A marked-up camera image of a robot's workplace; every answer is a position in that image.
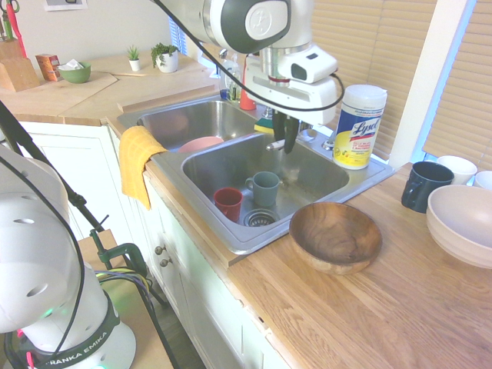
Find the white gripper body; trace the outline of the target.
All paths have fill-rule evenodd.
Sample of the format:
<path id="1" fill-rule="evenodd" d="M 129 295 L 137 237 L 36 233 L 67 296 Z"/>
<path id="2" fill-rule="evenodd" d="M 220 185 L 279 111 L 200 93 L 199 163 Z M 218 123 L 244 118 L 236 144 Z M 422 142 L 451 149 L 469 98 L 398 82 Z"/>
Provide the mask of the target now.
<path id="1" fill-rule="evenodd" d="M 248 92 L 253 101 L 310 125 L 327 125 L 335 117 L 339 94 L 333 77 L 313 84 L 291 80 L 278 85 L 262 72 L 259 63 L 248 63 L 244 85 L 253 92 Z"/>

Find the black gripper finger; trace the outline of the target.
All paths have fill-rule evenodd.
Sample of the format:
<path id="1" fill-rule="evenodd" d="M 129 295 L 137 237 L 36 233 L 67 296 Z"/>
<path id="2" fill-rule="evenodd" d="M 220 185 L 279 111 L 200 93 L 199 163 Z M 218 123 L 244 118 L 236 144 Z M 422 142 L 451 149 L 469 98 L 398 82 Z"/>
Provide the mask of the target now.
<path id="1" fill-rule="evenodd" d="M 299 121 L 287 116 L 284 121 L 284 152 L 290 154 L 298 136 Z"/>
<path id="2" fill-rule="evenodd" d="M 272 127 L 274 130 L 274 139 L 276 141 L 285 139 L 285 114 L 276 110 L 273 110 L 272 114 Z"/>

